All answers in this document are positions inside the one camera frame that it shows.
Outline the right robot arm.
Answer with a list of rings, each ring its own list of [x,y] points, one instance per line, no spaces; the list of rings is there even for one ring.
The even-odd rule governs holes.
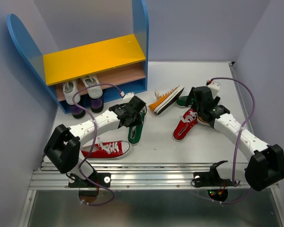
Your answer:
[[[245,129],[223,105],[213,97],[216,91],[208,86],[193,87],[189,98],[194,100],[192,109],[197,112],[197,121],[208,125],[228,138],[235,149],[243,153],[248,163],[219,161],[207,172],[195,172],[195,187],[219,186],[226,182],[247,182],[256,191],[261,191],[284,179],[284,151],[275,144],[269,145]]]

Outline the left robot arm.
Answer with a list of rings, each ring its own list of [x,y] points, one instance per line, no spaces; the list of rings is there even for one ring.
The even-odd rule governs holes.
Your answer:
[[[142,123],[140,111],[146,103],[135,95],[124,97],[123,100],[128,102],[114,105],[96,118],[69,127],[61,124],[54,129],[44,148],[44,154],[61,174],[72,173],[85,186],[95,183],[95,170],[83,159],[81,147],[108,131]]]

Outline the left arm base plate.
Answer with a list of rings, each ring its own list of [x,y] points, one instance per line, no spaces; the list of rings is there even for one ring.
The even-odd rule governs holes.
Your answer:
[[[66,176],[69,179],[68,187],[69,188],[109,188],[111,184],[111,174],[108,172],[105,173],[93,173],[89,179],[81,179],[75,174],[68,174]]]

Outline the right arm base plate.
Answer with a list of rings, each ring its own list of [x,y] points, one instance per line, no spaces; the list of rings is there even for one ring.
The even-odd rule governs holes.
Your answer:
[[[191,180],[191,185],[200,187],[220,187],[233,186],[230,179],[221,179],[217,173],[211,172],[194,172],[194,178]]]

